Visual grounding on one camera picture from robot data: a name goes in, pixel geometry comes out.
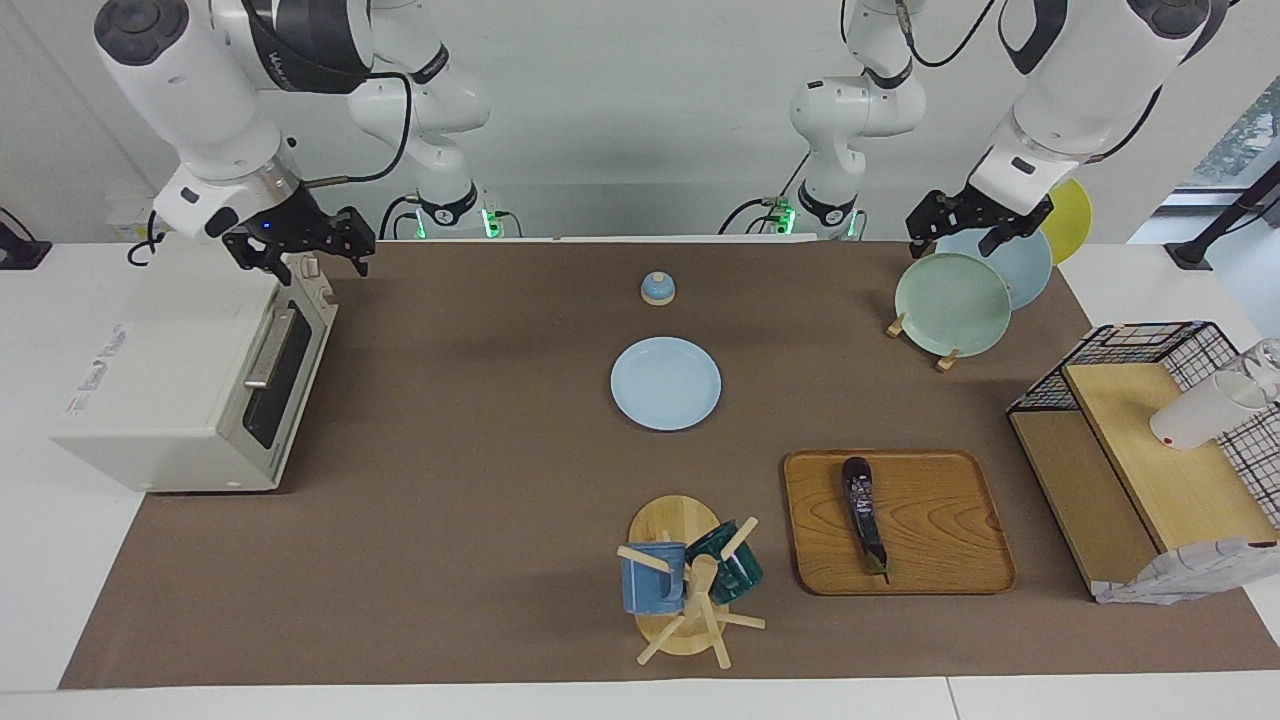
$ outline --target white cup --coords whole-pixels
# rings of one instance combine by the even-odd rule
[[[1280,392],[1280,340],[1234,357],[1151,418],[1151,432],[1175,450],[1196,450],[1270,409]]]

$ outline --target round wooden base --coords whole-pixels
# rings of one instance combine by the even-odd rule
[[[690,544],[714,530],[721,521],[701,502],[684,495],[668,495],[654,500],[636,512],[631,520],[627,542],[682,542]],[[636,626],[645,642],[653,642],[676,615],[636,615]],[[721,632],[726,624],[718,623]],[[712,634],[701,619],[685,623],[667,642],[662,652],[667,655],[698,655],[712,647]]]

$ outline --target teal mug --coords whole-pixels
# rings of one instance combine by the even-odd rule
[[[712,602],[716,605],[728,605],[741,598],[764,579],[760,562],[755,560],[755,553],[745,542],[737,546],[737,552],[731,555],[728,560],[721,559],[721,551],[724,550],[728,541],[733,539],[735,534],[737,534],[737,523],[728,520],[698,538],[685,551],[685,561],[690,564],[699,555],[710,555],[716,559],[718,569],[710,591]]]

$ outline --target white table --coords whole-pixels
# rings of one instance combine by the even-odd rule
[[[35,273],[0,274],[0,717],[6,720],[648,719],[713,701],[737,717],[1280,715],[1280,673],[51,692],[141,503],[44,432],[141,277],[123,252],[116,245],[59,246]],[[1160,247],[1089,246],[1062,272],[1094,324],[1210,319],[1240,347],[1258,337],[1211,274],[1175,270]],[[1280,580],[1251,587],[1249,596],[1280,635]]]

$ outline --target window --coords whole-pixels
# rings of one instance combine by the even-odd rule
[[[1226,131],[1183,190],[1244,190],[1280,160],[1280,77]]]

